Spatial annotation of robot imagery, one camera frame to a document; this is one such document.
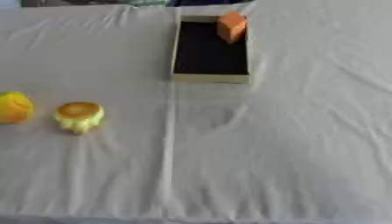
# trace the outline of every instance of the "cardboard box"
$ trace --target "cardboard box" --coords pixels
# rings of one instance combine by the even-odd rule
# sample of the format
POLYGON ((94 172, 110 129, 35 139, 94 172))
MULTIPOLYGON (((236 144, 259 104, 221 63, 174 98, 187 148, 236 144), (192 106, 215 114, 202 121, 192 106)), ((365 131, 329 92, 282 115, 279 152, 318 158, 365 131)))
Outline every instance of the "cardboard box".
POLYGON ((180 18, 171 79, 191 83, 249 83, 248 34, 228 44, 217 34, 218 16, 180 18))

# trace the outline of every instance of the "yellow ball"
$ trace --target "yellow ball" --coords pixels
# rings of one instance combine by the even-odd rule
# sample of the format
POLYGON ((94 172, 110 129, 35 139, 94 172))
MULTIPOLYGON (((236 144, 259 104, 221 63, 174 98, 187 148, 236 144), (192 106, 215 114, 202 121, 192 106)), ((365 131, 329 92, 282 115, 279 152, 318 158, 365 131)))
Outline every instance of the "yellow ball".
POLYGON ((16 91, 0 93, 0 123, 20 123, 32 115, 32 102, 16 91))

